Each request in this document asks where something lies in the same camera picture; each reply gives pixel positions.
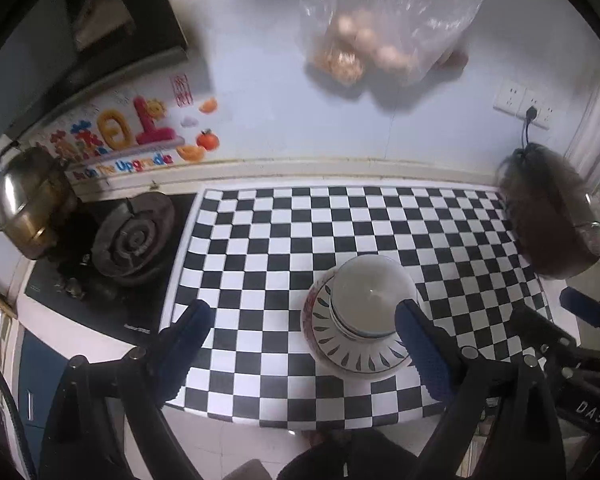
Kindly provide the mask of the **patterned ceramic bowl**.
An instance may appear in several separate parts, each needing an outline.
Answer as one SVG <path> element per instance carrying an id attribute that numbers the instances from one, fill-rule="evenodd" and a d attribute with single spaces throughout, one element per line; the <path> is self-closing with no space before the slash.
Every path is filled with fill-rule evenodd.
<path id="1" fill-rule="evenodd" d="M 412 364 L 396 334 L 376 341 L 346 335 L 332 313 L 332 282 L 337 268 L 324 273 L 310 288 L 301 313 L 301 328 L 314 359 L 342 378 L 384 380 Z"/>

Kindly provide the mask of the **black rice cooker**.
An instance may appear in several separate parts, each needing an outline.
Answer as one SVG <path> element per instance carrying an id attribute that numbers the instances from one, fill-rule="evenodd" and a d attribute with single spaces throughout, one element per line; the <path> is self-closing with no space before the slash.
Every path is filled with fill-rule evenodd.
<path id="1" fill-rule="evenodd" d="M 536 274 L 566 280 L 600 260 L 600 218 L 565 157 L 528 143 L 498 174 L 506 216 Z"/>

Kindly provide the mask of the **blue cabinet door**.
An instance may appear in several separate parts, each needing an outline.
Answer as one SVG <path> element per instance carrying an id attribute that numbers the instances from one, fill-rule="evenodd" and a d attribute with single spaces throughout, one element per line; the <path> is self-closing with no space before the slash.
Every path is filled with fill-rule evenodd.
<path id="1" fill-rule="evenodd" d="M 48 413 L 67 362 L 31 332 L 24 332 L 18 374 L 18 410 L 35 469 L 40 463 Z"/>

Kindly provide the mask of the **black gas stove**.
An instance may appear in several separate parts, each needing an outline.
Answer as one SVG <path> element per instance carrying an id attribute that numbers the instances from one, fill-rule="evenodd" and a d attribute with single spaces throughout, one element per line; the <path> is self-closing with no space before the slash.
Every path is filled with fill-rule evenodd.
<path id="1" fill-rule="evenodd" d="M 139 346 L 158 334 L 194 194 L 79 202 L 24 294 L 97 333 Z"/>

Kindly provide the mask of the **checkered black white mat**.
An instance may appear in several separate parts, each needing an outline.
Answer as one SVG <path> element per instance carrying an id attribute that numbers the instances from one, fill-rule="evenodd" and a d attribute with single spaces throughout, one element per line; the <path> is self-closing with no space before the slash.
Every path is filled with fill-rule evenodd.
<path id="1" fill-rule="evenodd" d="M 516 307 L 549 316 L 498 194 L 471 188 L 209 188 L 182 237 L 173 323 L 214 324 L 173 399 L 261 427 L 392 425 L 439 411 L 396 332 L 408 300 L 461 347 L 511 361 Z"/>

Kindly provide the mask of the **metal kettle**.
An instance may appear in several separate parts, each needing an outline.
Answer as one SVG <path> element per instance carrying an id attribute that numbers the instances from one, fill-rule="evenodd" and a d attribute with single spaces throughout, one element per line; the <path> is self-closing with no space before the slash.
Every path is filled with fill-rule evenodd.
<path id="1" fill-rule="evenodd" d="M 64 163 L 45 148 L 27 148 L 0 170 L 0 232 L 30 260 L 57 246 L 78 203 Z"/>

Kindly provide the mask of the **plastic bag with eggs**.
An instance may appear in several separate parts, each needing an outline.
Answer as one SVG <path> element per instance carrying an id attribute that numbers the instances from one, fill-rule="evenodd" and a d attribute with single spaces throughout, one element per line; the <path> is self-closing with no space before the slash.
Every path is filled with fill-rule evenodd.
<path id="1" fill-rule="evenodd" d="M 408 86 L 455 54 L 483 0 L 299 0 L 306 62 L 346 87 L 370 68 Z"/>

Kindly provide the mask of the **black range hood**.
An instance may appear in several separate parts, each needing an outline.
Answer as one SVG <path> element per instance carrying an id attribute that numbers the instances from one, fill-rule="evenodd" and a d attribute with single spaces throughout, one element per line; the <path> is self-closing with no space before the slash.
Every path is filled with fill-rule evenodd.
<path id="1" fill-rule="evenodd" d="M 0 0 L 0 139 L 186 50 L 169 0 Z"/>

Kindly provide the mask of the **white wall socket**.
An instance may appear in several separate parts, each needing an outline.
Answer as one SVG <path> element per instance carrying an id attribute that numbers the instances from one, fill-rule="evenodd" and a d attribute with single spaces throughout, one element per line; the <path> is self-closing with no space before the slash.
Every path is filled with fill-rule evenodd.
<path id="1" fill-rule="evenodd" d="M 511 79 L 503 79 L 493 100 L 494 110 L 524 119 L 528 109 L 533 107 L 536 116 L 532 124 L 550 130 L 554 122 L 556 108 L 540 92 L 525 87 Z"/>

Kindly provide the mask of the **colourful wall sticker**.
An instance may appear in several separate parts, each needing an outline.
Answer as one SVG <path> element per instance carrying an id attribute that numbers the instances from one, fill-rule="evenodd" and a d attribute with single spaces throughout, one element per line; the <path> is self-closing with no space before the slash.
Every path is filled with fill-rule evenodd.
<path id="1" fill-rule="evenodd" d="M 31 134 L 73 183 L 197 165 L 219 151 L 219 102 L 184 72 L 107 91 Z"/>

